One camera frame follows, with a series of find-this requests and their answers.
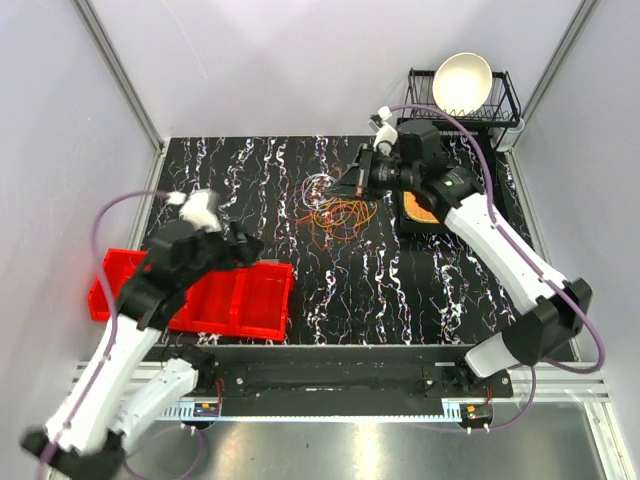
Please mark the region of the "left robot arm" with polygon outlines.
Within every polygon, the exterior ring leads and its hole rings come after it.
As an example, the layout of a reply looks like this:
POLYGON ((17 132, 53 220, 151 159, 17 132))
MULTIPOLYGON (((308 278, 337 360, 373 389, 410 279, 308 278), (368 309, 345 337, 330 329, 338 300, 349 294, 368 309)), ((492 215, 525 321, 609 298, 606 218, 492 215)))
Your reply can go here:
POLYGON ((103 338, 80 379, 42 427, 31 427, 21 449, 70 479, 112 479, 136 440, 181 396, 208 394, 216 372, 204 353, 168 362, 128 403, 121 401, 139 363, 205 275, 252 266, 264 248, 238 222, 222 234, 174 220, 149 249, 118 295, 103 338))

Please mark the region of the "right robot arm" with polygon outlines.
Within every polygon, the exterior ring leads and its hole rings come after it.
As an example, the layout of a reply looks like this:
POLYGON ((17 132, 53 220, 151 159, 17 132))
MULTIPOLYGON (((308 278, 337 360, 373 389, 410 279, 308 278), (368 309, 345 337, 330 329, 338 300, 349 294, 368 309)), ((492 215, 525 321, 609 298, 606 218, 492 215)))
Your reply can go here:
POLYGON ((534 366, 582 331, 591 287, 582 279, 567 280, 541 259, 494 209, 487 186, 469 170, 447 164, 440 132, 429 120, 398 127, 380 123, 374 142, 359 146, 326 193, 374 201, 387 191, 412 193, 420 207, 469 245, 520 315, 457 360, 452 380, 460 393, 480 394, 498 372, 534 366))

